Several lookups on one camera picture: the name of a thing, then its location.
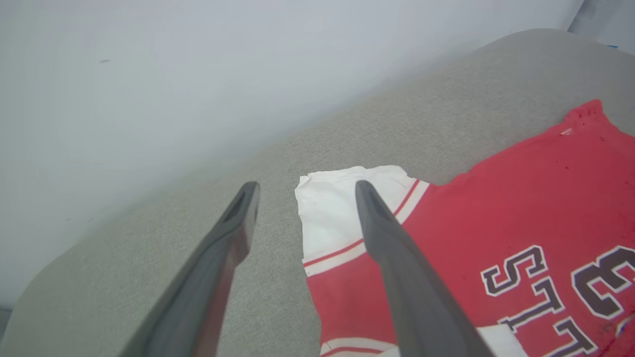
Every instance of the jersey lettering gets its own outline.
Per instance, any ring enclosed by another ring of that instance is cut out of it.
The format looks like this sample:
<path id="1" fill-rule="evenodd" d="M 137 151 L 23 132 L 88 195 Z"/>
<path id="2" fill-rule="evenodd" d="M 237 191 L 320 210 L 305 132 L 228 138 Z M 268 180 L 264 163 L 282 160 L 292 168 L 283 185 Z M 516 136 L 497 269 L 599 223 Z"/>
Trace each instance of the jersey lettering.
<path id="1" fill-rule="evenodd" d="M 527 310 L 523 310 L 514 316 L 505 317 L 498 321 L 499 324 L 509 326 L 514 333 L 518 331 L 518 327 L 525 325 L 529 321 L 535 320 L 548 313 L 557 314 L 565 309 L 550 276 L 532 284 L 531 287 L 536 296 L 542 295 L 545 299 Z"/>
<path id="2" fill-rule="evenodd" d="M 564 334 L 568 334 L 573 340 L 547 353 L 545 357 L 575 356 L 582 351 L 586 354 L 591 354 L 598 349 L 595 343 L 578 327 L 571 316 L 556 322 L 553 327 L 558 335 L 563 336 Z"/>
<path id="3" fill-rule="evenodd" d="M 534 276 L 548 270 L 547 262 L 544 259 L 542 247 L 539 245 L 532 245 L 531 247 L 519 252 L 511 257 L 505 259 L 503 263 L 503 269 L 507 279 L 500 283 L 496 282 L 496 277 L 500 275 L 500 269 L 498 265 L 485 269 L 481 272 L 481 279 L 485 285 L 485 292 L 490 296 L 499 296 L 500 294 L 512 290 L 520 284 L 520 272 L 518 271 L 518 265 L 520 263 L 532 261 L 532 265 L 526 269 L 527 276 L 533 278 Z"/>
<path id="4" fill-rule="evenodd" d="M 573 289 L 593 315 L 610 320 L 624 312 L 624 308 L 612 294 L 601 295 L 593 284 L 602 281 L 613 293 L 625 290 L 632 282 L 618 271 L 626 266 L 635 270 L 635 250 L 616 246 L 600 255 L 595 262 L 571 273 Z"/>

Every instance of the clothing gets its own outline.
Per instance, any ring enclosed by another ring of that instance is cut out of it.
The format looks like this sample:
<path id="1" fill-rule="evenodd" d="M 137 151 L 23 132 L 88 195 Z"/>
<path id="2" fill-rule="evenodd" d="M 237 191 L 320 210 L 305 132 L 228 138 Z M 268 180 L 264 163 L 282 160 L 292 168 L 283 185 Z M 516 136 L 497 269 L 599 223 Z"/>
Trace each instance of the clothing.
<path id="1" fill-rule="evenodd" d="M 610 124 L 599 100 L 447 185 L 396 166 L 302 177 L 303 262 L 322 356 L 389 349 L 329 347 L 337 339 L 397 344 L 355 217 L 359 179 L 375 186 L 475 326 L 507 325 L 529 356 L 635 352 L 635 138 Z"/>

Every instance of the white sleeve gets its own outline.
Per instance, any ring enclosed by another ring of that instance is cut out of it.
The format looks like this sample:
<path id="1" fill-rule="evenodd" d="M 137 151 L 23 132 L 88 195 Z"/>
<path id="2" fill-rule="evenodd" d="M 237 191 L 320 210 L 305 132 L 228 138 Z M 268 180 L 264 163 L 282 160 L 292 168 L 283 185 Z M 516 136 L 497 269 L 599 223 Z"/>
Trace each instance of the white sleeve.
<path id="1" fill-rule="evenodd" d="M 412 212 L 428 186 L 394 165 L 369 169 L 355 166 L 300 177 L 295 197 L 302 221 L 304 261 L 323 257 L 362 238 L 355 201 L 359 180 L 375 186 L 386 205 L 402 216 L 400 222 Z"/>

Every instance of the gray couch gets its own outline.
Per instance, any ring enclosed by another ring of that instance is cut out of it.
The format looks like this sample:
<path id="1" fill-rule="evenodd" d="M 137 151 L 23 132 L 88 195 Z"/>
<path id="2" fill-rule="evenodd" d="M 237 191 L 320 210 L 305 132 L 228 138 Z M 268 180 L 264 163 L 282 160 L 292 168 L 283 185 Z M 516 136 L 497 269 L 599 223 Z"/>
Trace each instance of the gray couch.
<path id="1" fill-rule="evenodd" d="M 30 283 L 0 354 L 117 355 L 241 184 L 257 180 L 260 215 L 234 277 L 219 355 L 317 356 L 320 321 L 300 262 L 293 195 L 299 176 L 394 164 L 445 184 L 594 98 L 635 134 L 634 56 L 557 30 L 499 39 L 82 240 Z"/>

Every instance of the red stripe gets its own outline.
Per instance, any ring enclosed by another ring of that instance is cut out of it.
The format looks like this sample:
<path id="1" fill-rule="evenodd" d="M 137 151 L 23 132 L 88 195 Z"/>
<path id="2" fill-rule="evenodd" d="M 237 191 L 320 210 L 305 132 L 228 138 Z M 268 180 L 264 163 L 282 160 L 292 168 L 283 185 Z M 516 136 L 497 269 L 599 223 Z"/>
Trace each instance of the red stripe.
<path id="1" fill-rule="evenodd" d="M 307 267 L 309 265 L 315 264 L 317 262 L 321 262 L 322 260 L 329 259 L 329 258 L 334 257 L 336 255 L 339 255 L 341 253 L 348 252 L 349 250 L 351 250 L 351 249 L 355 248 L 356 246 L 360 245 L 363 241 L 364 241 L 364 239 L 362 238 L 362 239 L 356 241 L 355 243 L 347 246 L 346 248 L 342 248 L 342 249 L 338 250 L 337 252 L 333 252 L 331 254 L 325 255 L 324 257 L 317 258 L 316 260 L 312 260 L 310 262 L 306 262 L 306 263 L 304 263 L 304 266 Z"/>
<path id="2" fill-rule="evenodd" d="M 408 202 L 408 199 L 412 195 L 412 192 L 414 192 L 415 187 L 417 185 L 419 185 L 419 180 L 415 181 L 415 184 L 412 185 L 412 187 L 410 188 L 410 191 L 408 191 L 408 194 L 406 195 L 406 198 L 403 199 L 403 201 L 401 202 L 401 204 L 399 205 L 399 207 L 397 208 L 395 213 L 393 213 L 394 215 L 397 215 L 399 213 L 399 211 L 401 211 L 401 209 L 406 205 L 406 202 Z"/>
<path id="3" fill-rule="evenodd" d="M 378 349 L 372 349 L 372 348 L 340 347 L 340 348 L 332 349 L 331 351 L 328 351 L 327 353 L 324 353 L 320 357 L 328 357 L 328 356 L 331 356 L 331 355 L 336 354 L 338 352 L 344 352 L 344 351 L 348 351 L 348 352 L 366 352 L 366 353 L 377 353 L 377 354 L 380 354 L 380 353 L 383 352 L 383 351 L 379 351 Z"/>
<path id="4" fill-rule="evenodd" d="M 415 181 L 415 184 L 412 185 L 412 187 L 410 188 L 410 191 L 408 191 L 408 194 L 406 195 L 406 197 L 403 199 L 403 201 L 401 202 L 399 207 L 397 207 L 397 210 L 393 213 L 394 215 L 397 215 L 397 213 L 399 213 L 399 211 L 401 211 L 401 209 L 404 207 L 406 202 L 408 202 L 408 199 L 410 198 L 410 196 L 412 195 L 412 192 L 415 190 L 415 187 L 418 184 L 419 184 L 419 180 Z M 337 252 L 333 252 L 331 254 L 325 255 L 324 257 L 320 257 L 320 258 L 314 259 L 314 260 L 312 260 L 310 262 L 306 262 L 306 263 L 304 263 L 304 267 L 307 267 L 307 266 L 313 265 L 315 263 L 321 262 L 322 260 L 326 260 L 326 259 L 332 258 L 332 257 L 334 257 L 336 255 L 340 255 L 340 254 L 342 254 L 344 252 L 348 252 L 349 250 L 351 250 L 351 249 L 355 248 L 356 246 L 360 245 L 363 241 L 364 241 L 364 239 L 362 238 L 362 239 L 360 239 L 358 241 L 355 241 L 355 243 L 347 246 L 346 248 L 342 248 L 342 249 L 338 250 Z"/>

